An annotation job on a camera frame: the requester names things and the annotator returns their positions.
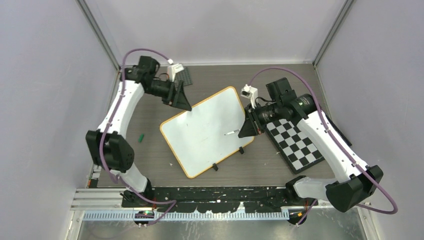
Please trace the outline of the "green whiteboard marker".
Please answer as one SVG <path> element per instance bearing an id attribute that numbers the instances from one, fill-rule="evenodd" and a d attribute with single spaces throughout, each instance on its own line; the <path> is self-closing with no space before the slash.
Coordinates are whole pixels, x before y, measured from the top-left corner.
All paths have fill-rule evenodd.
<path id="1" fill-rule="evenodd" d="M 239 129 L 232 130 L 232 131 L 229 131 L 229 132 L 225 133 L 225 134 L 224 134 L 224 136 L 228 136 L 228 135 L 236 134 L 236 133 L 238 133 L 239 131 L 240 131 Z"/>

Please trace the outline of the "yellow framed whiteboard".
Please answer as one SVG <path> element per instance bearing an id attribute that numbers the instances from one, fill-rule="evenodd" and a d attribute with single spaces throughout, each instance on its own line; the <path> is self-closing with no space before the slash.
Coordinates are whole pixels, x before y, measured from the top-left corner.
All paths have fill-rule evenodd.
<path id="1" fill-rule="evenodd" d="M 228 86 L 159 127 L 187 178 L 193 179 L 254 141 L 238 138 L 245 112 L 236 89 Z"/>

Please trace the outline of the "green marker cap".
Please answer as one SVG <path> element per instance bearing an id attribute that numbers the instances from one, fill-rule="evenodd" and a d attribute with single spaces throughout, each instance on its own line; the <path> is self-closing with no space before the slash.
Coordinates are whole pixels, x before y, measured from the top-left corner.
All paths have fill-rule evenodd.
<path id="1" fill-rule="evenodd" d="M 145 137 L 145 134 L 142 133 L 138 138 L 138 142 L 141 143 L 143 141 L 144 137 Z"/>

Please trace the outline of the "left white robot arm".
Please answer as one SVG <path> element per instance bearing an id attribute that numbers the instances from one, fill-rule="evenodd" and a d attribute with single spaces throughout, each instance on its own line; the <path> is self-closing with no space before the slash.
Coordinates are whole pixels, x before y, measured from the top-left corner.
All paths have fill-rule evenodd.
<path id="1" fill-rule="evenodd" d="M 135 193 L 134 200 L 141 207 L 148 207 L 154 197 L 151 182 L 138 170 L 135 152 L 126 140 L 136 105 L 147 94 L 161 98 L 167 106 L 192 110 L 183 81 L 190 74 L 181 63 L 168 62 L 165 80 L 158 74 L 160 63 L 150 56 L 140 56 L 138 64 L 124 67 L 124 78 L 106 117 L 96 130 L 89 130 L 85 136 L 94 165 L 108 170 L 114 179 L 121 179 Z"/>

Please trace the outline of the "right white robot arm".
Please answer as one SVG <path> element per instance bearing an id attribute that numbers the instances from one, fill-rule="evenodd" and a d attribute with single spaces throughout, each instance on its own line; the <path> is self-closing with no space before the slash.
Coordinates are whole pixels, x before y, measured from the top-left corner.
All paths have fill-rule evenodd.
<path id="1" fill-rule="evenodd" d="M 355 155 L 343 138 L 331 131 L 328 118 L 317 109 L 310 94 L 297 96 L 287 78 L 266 85 L 271 100 L 265 105 L 259 99 L 257 88 L 245 85 L 240 95 L 250 100 L 244 108 L 245 121 L 238 132 L 239 138 L 254 137 L 265 132 L 268 124 L 286 120 L 305 134 L 312 147 L 321 155 L 333 171 L 334 178 L 317 179 L 299 176 L 286 183 L 285 198 L 291 205 L 299 205 L 304 199 L 328 201 L 344 213 L 370 197 L 384 175 L 377 165 L 369 166 Z"/>

